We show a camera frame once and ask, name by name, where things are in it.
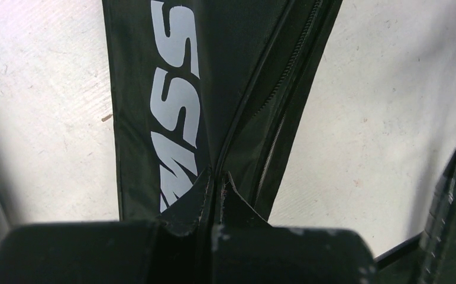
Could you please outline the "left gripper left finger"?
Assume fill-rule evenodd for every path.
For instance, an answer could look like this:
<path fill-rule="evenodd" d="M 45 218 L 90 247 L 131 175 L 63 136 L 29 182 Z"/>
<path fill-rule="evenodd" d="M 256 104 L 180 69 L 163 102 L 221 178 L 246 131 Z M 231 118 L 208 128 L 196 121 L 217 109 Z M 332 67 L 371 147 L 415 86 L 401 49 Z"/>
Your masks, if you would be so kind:
<path fill-rule="evenodd" d="M 26 225 L 0 241 L 0 283 L 207 283 L 212 171 L 158 217 Z"/>

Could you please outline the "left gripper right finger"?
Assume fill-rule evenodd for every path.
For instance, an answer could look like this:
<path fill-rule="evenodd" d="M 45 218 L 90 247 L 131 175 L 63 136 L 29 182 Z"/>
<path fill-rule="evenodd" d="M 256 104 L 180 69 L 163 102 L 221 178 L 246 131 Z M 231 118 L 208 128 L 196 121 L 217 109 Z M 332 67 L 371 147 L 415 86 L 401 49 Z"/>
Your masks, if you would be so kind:
<path fill-rule="evenodd" d="M 376 283 L 364 240 L 337 228 L 273 227 L 222 178 L 212 229 L 212 283 Z"/>

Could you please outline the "black racket bag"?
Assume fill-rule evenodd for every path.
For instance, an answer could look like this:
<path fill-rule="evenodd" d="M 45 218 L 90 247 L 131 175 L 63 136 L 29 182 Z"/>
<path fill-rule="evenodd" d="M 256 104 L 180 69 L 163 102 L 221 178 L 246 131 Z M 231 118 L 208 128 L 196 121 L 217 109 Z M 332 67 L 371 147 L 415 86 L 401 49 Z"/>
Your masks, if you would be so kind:
<path fill-rule="evenodd" d="M 121 220 L 209 169 L 271 213 L 340 1 L 103 1 Z"/>

